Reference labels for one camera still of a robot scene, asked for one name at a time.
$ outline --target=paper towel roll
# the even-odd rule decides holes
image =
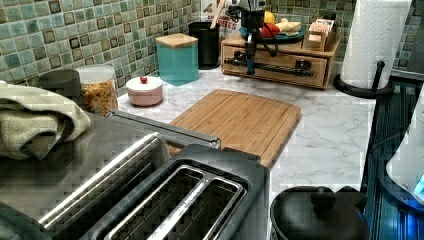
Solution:
[[[341,80],[371,89],[377,62],[384,61],[378,88],[386,86],[412,0],[357,0]]]

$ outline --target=dish towel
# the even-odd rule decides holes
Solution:
[[[43,159],[60,142],[90,126],[88,115],[70,99],[35,87],[0,82],[0,155]]]

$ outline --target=kitchen towel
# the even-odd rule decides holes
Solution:
[[[386,86],[412,0],[358,0],[341,80],[371,89],[377,63],[384,61],[378,88]]]
[[[0,155],[43,159],[90,126],[73,101],[44,89],[0,83]]]

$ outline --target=wooden drawer organizer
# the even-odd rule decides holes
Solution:
[[[247,77],[254,77],[264,80],[279,81],[302,86],[325,89],[327,88],[332,72],[333,61],[339,46],[341,37],[338,36],[334,46],[330,51],[321,52],[302,49],[302,42],[279,45],[279,54],[271,57],[263,46],[258,45],[255,62],[270,64],[281,67],[294,68],[297,60],[311,62],[313,77],[301,77],[294,74],[255,69],[255,75],[247,75],[247,68],[244,66],[233,66],[225,64],[225,58],[233,58],[236,51],[245,52],[244,40],[240,36],[231,36],[222,41],[221,44],[221,69],[224,74],[233,74]]]

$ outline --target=backsplash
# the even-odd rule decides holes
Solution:
[[[411,4],[404,34],[399,43],[399,50],[396,54],[393,67],[396,69],[406,69],[415,41],[415,35],[421,21],[423,9],[422,7],[416,7],[416,1],[413,0]],[[266,10],[272,12],[277,20],[285,17],[289,21],[302,22],[303,25],[309,25],[315,22],[318,17],[323,17],[328,12],[336,13],[339,24],[338,34],[342,36],[337,60],[343,61],[353,14],[355,12],[356,0],[267,0],[266,3]]]
[[[108,64],[118,87],[158,69],[155,38],[188,33],[200,0],[0,0],[0,79]]]

